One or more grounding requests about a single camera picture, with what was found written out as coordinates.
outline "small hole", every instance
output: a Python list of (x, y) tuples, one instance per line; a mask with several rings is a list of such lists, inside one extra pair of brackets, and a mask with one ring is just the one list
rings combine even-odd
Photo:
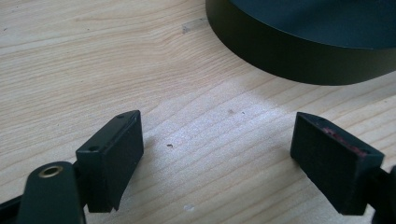
[(62, 166), (50, 166), (40, 172), (38, 176), (41, 178), (49, 178), (58, 175), (64, 168)]
[(95, 147), (90, 147), (88, 148), (89, 151), (97, 151), (99, 150), (99, 147), (95, 146)]

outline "black round object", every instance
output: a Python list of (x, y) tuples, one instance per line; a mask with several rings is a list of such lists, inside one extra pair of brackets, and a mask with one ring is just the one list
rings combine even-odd
[(396, 70), (396, 0), (206, 0), (219, 39), (271, 74), (346, 85)]

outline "black clamp jaw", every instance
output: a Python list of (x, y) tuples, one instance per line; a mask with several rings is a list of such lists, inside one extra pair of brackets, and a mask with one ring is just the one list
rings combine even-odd
[(30, 173), (23, 195), (0, 204), (0, 224), (82, 224), (86, 204), (92, 213), (118, 210), (143, 148), (140, 112), (117, 115), (76, 151), (74, 164)]
[(290, 155), (343, 215), (375, 209), (372, 223), (396, 223), (396, 166), (380, 168), (384, 154), (318, 116), (297, 113)]

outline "wooden table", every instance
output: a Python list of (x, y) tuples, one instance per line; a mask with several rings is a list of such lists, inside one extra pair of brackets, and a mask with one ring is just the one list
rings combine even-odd
[(0, 202), (134, 109), (144, 158), (120, 210), (88, 223), (369, 223), (372, 208), (338, 215), (290, 158), (297, 111), (396, 163), (395, 73), (343, 87), (272, 76), (218, 40), (204, 0), (3, 0), (0, 28)]

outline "wood grain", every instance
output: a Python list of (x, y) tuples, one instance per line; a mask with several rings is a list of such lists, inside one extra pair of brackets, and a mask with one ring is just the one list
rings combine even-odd
[(396, 163), (395, 73), (343, 87), (232, 54), (204, 0), (0, 2), (0, 202), (115, 115), (142, 112), (145, 155), (118, 212), (89, 223), (369, 223), (338, 215), (290, 158), (295, 113)]

